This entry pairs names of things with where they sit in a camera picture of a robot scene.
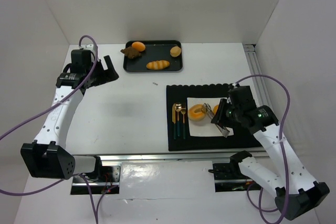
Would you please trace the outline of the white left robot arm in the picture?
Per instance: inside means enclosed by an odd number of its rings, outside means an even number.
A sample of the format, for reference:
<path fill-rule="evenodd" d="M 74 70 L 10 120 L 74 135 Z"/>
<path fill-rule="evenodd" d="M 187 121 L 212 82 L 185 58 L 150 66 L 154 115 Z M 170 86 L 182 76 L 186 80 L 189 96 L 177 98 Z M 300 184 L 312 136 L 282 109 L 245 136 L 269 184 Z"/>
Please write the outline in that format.
<path fill-rule="evenodd" d="M 70 179 L 77 174 L 93 178 L 100 175 L 99 157 L 74 156 L 66 151 L 68 131 L 86 90 L 119 77 L 109 56 L 104 57 L 107 69 L 103 68 L 97 51 L 93 44 L 71 51 L 71 62 L 56 81 L 53 109 L 33 142 L 22 145 L 20 154 L 32 177 Z"/>

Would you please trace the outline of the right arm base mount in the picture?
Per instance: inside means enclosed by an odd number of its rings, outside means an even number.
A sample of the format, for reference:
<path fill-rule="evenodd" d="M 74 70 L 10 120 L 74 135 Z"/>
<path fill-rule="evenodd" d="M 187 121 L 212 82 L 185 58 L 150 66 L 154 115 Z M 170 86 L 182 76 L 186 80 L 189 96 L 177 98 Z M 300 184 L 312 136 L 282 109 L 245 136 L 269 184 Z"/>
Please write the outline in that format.
<path fill-rule="evenodd" d="M 216 192 L 260 190 L 260 186 L 252 179 L 233 168 L 230 163 L 213 163 L 213 167 L 208 170 L 214 176 Z"/>

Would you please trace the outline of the glazed ring donut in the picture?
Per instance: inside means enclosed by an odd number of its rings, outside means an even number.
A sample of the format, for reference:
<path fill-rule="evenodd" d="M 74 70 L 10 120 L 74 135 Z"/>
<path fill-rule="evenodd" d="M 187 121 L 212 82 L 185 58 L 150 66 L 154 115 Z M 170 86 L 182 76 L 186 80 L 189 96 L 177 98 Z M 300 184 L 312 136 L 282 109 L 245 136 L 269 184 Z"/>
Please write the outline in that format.
<path fill-rule="evenodd" d="M 188 118 L 191 121 L 194 121 L 194 122 L 202 121 L 203 119 L 205 119 L 205 117 L 206 117 L 206 113 L 203 112 L 202 104 L 196 104 L 192 106 L 191 108 L 189 108 L 188 110 Z"/>

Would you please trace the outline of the orange ring donut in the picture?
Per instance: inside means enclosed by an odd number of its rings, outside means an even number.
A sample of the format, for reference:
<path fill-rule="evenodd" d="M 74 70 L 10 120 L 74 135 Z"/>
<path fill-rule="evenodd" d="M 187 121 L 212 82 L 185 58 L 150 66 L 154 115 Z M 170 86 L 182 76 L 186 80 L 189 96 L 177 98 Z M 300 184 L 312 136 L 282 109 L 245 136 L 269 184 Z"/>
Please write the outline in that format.
<path fill-rule="evenodd" d="M 214 106 L 214 108 L 213 108 L 213 113 L 214 113 L 214 114 L 217 113 L 218 107 L 219 107 L 219 105 Z"/>

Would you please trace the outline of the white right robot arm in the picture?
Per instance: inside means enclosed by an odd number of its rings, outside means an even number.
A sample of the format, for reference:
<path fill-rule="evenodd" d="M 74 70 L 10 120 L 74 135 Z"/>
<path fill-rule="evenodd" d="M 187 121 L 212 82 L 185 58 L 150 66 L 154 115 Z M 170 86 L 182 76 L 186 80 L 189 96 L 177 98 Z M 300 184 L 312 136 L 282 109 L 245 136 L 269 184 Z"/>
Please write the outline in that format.
<path fill-rule="evenodd" d="M 221 99 L 213 124 L 239 124 L 262 145 L 276 167 L 272 172 L 247 151 L 230 157 L 234 172 L 247 176 L 270 193 L 284 218 L 294 220 L 319 206 L 329 194 L 325 182 L 318 182 L 305 168 L 284 135 L 270 107 L 257 106 L 249 86 L 231 86 Z"/>

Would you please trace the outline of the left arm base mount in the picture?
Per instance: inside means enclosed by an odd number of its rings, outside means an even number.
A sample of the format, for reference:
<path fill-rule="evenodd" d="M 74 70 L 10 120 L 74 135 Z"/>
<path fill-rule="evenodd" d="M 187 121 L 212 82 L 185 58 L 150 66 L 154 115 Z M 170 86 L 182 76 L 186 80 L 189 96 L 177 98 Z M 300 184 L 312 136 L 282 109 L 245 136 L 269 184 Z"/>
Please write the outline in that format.
<path fill-rule="evenodd" d="M 75 176 L 71 184 L 71 195 L 88 195 L 89 189 L 93 195 L 116 195 L 120 192 L 121 165 L 102 165 L 98 173 Z"/>

